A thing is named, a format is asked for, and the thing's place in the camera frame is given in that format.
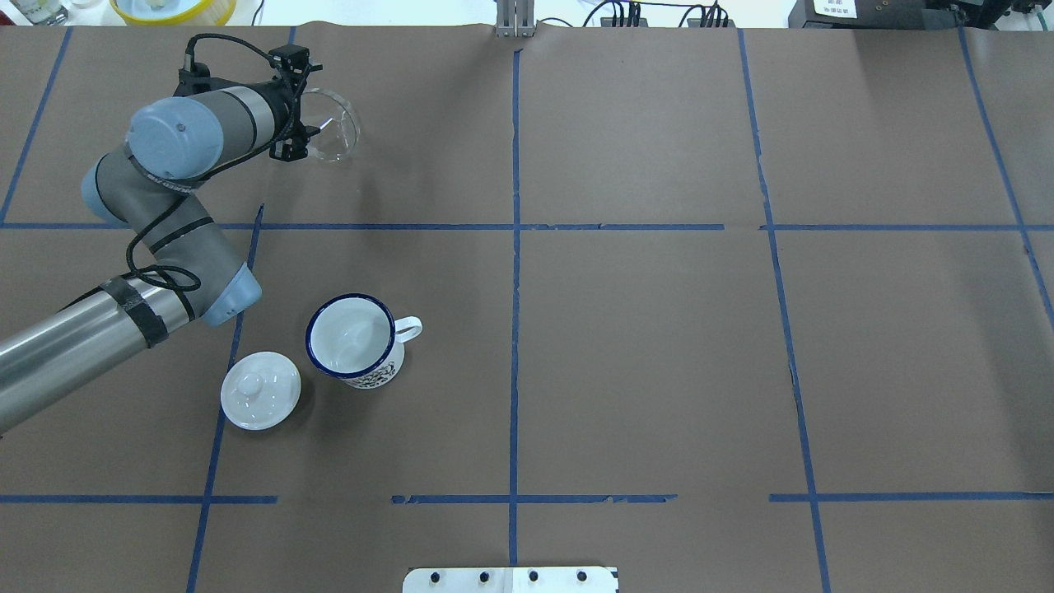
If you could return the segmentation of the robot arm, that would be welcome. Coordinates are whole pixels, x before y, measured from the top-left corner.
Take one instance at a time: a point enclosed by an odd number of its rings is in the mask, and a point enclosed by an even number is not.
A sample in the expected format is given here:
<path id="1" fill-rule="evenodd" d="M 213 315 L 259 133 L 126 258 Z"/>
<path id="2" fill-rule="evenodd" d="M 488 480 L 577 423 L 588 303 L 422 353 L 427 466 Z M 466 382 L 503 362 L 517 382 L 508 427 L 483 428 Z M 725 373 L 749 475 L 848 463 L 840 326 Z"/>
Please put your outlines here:
<path id="1" fill-rule="evenodd" d="M 250 45 L 271 76 L 237 82 L 197 60 L 199 41 L 189 39 L 173 94 L 138 108 L 121 145 L 82 179 L 84 205 L 129 232 L 124 270 L 2 342 L 4 432 L 176 330 L 196 320 L 222 325 L 261 297 L 198 191 L 261 155 L 306 158 L 319 129 L 304 123 L 302 97 L 321 65 L 299 44 Z"/>

